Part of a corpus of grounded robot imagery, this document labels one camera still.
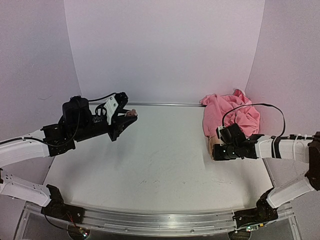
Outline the pink nail polish bottle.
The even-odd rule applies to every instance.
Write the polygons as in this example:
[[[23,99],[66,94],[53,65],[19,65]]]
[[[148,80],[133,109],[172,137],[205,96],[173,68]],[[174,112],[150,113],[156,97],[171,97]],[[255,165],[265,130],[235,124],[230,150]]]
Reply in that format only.
[[[133,109],[127,111],[127,112],[125,113],[125,116],[126,116],[126,117],[137,117],[137,116],[138,116],[138,113],[137,113],[137,111],[133,108]]]

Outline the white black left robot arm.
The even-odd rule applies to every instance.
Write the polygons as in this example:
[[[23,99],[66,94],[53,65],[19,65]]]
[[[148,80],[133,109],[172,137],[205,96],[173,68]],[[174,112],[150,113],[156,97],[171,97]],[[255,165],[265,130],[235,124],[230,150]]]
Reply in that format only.
[[[105,101],[90,110],[91,101],[74,96],[62,105],[62,117],[56,124],[42,127],[24,136],[1,141],[0,166],[30,159],[56,157],[75,150],[76,143],[107,134],[116,141],[120,134],[138,119],[135,109],[125,109],[128,96],[125,92],[112,93]],[[0,193],[34,203],[41,207],[45,217],[83,222],[85,209],[65,203],[58,187],[41,185],[0,171]]]

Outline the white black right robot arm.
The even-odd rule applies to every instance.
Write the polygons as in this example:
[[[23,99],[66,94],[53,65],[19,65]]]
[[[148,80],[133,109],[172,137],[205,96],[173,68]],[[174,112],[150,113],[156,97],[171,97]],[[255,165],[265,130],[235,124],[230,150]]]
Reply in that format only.
[[[212,157],[215,161],[236,159],[276,159],[305,163],[308,171],[282,186],[267,190],[257,200],[254,208],[238,210],[233,215],[236,228],[266,224],[278,219],[278,208],[306,193],[320,189],[320,134],[268,136],[253,134],[245,136],[234,123],[219,126]]]

